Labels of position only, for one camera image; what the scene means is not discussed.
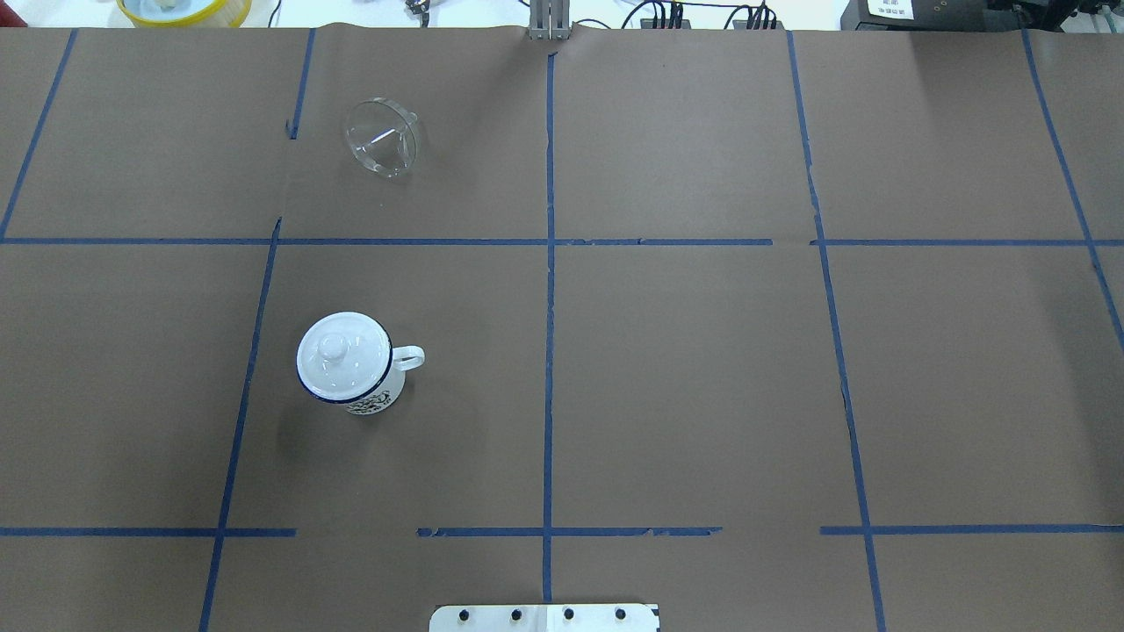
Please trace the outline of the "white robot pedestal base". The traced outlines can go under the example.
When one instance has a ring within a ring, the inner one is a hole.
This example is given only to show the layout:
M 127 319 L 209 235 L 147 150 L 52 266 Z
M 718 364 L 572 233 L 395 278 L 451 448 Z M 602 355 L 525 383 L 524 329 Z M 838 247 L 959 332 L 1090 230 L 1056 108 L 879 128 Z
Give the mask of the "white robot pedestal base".
M 655 605 L 570 603 L 447 605 L 436 610 L 429 631 L 659 631 Z

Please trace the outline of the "yellow tape roll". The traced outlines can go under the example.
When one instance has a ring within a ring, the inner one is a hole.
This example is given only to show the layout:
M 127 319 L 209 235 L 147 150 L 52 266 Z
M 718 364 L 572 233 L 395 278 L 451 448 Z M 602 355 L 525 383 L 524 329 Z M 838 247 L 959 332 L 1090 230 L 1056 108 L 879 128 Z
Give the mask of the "yellow tape roll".
M 140 28 L 238 28 L 253 1 L 116 1 Z

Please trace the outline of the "white enamel mug lid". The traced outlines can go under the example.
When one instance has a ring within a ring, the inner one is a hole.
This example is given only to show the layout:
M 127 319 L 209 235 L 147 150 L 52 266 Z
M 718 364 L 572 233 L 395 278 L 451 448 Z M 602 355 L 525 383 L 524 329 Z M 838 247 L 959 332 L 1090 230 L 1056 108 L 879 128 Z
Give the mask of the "white enamel mug lid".
M 359 401 L 386 381 L 391 338 L 365 313 L 330 313 L 305 332 L 294 367 L 302 387 L 317 399 L 339 405 Z

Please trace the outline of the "white enamel mug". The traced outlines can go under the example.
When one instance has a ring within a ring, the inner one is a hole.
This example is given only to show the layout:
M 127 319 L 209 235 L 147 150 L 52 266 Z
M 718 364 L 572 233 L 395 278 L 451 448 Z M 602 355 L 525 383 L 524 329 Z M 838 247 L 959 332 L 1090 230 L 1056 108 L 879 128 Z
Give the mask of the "white enamel mug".
M 335 312 L 305 331 L 294 356 L 298 380 L 314 399 L 353 415 L 390 407 L 406 374 L 426 362 L 422 347 L 395 347 L 378 320 L 360 312 Z

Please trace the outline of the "clear glass funnel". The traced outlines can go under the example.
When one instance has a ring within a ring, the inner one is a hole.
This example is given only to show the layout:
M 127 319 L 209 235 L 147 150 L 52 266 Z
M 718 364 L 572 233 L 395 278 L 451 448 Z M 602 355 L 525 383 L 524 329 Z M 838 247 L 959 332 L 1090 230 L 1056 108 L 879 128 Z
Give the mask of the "clear glass funnel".
M 342 121 L 342 139 L 361 168 L 386 179 L 405 177 L 422 151 L 417 112 L 388 97 L 354 103 Z

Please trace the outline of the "aluminium frame post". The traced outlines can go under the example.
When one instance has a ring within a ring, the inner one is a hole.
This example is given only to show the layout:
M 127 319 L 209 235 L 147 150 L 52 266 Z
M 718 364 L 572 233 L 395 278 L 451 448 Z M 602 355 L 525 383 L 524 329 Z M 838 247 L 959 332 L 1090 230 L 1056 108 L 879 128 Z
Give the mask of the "aluminium frame post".
M 569 40 L 573 31 L 569 0 L 527 0 L 531 40 Z

